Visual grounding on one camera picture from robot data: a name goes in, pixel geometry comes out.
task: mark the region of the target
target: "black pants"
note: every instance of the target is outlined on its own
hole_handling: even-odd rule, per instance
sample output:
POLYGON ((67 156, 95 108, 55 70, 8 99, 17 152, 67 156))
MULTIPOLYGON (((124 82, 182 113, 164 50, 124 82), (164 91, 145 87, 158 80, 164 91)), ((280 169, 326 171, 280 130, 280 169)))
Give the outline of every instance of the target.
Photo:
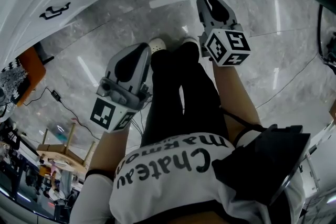
POLYGON ((218 92, 198 59, 198 47, 192 42, 173 53, 160 50, 152 55, 153 98, 141 146, 197 132, 228 137, 218 92))

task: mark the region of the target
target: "wooden chair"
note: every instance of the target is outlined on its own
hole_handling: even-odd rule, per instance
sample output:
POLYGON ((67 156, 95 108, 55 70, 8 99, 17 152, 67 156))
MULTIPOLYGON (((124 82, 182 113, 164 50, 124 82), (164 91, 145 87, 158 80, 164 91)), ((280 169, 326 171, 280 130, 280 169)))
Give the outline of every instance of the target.
POLYGON ((43 63, 38 58, 38 55, 33 47, 27 49, 19 56, 22 67, 27 71, 27 78, 29 79, 30 86, 22 95, 17 103, 17 106, 23 105, 25 100, 29 97, 31 92, 36 88, 39 82, 46 74, 46 69, 43 63))
POLYGON ((36 151, 42 158, 46 157, 47 159, 53 159, 55 162, 55 165, 62 170, 67 170, 71 172, 73 170, 76 170, 80 173, 86 173, 87 172, 86 161, 95 145, 95 142, 92 142, 89 152, 86 155, 85 159, 81 159, 80 157, 78 157, 75 153, 69 150, 69 146, 70 146, 72 137, 75 132, 75 127, 76 127, 76 124, 73 123, 66 146, 46 145, 45 141, 46 141, 46 137, 48 133, 48 129, 46 129, 44 136, 43 136, 42 144, 40 144, 37 147, 36 151))

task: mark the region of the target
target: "wooden stool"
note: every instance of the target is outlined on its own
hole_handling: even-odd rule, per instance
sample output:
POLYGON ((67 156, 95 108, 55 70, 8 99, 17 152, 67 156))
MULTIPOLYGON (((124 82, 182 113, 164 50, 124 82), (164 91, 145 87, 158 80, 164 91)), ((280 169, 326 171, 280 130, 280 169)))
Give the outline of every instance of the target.
POLYGON ((46 129, 44 136, 43 136, 42 144, 40 144, 37 147, 36 151, 40 156, 47 157, 48 159, 53 159, 54 162, 56 163, 55 165, 62 170, 67 170, 71 172, 73 170, 76 170, 80 173, 86 173, 87 172, 86 161, 93 149, 93 146, 95 145, 95 142, 94 141, 92 142, 88 154, 86 155, 85 159, 82 160, 75 153, 69 150, 69 146, 70 146, 72 137, 75 132, 75 127, 76 127, 76 124, 73 123, 66 146, 64 145, 45 145, 44 143, 46 141, 46 137, 48 133, 48 129, 46 129))

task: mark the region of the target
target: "power adapter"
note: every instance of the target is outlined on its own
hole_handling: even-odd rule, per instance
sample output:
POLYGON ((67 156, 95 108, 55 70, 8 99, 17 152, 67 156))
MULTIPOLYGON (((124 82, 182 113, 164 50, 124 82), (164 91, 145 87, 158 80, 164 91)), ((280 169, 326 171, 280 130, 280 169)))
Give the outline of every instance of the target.
POLYGON ((55 90, 52 91, 51 95, 56 99, 57 102, 61 101, 61 96, 55 90))

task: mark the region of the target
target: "orange chair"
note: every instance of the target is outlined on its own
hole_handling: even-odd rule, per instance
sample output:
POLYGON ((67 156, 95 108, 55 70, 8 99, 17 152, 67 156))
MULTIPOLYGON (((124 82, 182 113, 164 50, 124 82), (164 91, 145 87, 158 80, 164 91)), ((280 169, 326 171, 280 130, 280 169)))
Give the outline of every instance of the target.
POLYGON ((18 101, 17 106, 21 106, 30 93, 36 88, 38 83, 43 79, 46 74, 46 69, 41 60, 38 58, 36 50, 33 47, 27 49, 19 56, 22 67, 27 71, 27 78, 30 81, 30 86, 18 101))

